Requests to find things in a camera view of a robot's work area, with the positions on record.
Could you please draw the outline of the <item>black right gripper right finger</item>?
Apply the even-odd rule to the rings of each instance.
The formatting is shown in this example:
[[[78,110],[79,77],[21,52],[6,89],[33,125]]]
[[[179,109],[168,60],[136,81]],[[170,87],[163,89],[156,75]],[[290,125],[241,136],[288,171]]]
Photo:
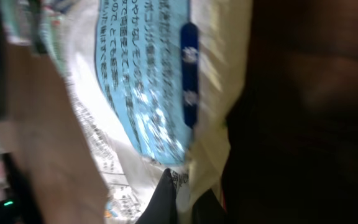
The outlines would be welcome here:
[[[211,189],[193,205],[192,224],[225,224],[227,214]]]

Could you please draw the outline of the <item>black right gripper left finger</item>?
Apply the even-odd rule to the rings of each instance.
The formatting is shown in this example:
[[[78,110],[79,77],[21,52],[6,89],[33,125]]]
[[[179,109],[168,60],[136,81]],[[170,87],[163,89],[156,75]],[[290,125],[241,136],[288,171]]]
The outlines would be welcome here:
[[[165,169],[150,202],[136,224],[177,224],[176,188]]]

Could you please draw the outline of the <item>yellow printed bag pack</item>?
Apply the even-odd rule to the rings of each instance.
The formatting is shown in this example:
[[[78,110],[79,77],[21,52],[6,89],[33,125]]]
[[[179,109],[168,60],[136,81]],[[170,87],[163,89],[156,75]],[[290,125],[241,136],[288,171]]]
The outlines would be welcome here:
[[[223,207],[226,118],[245,82],[252,0],[0,1],[8,39],[48,54],[108,188],[106,223],[136,223],[165,169],[178,223]]]

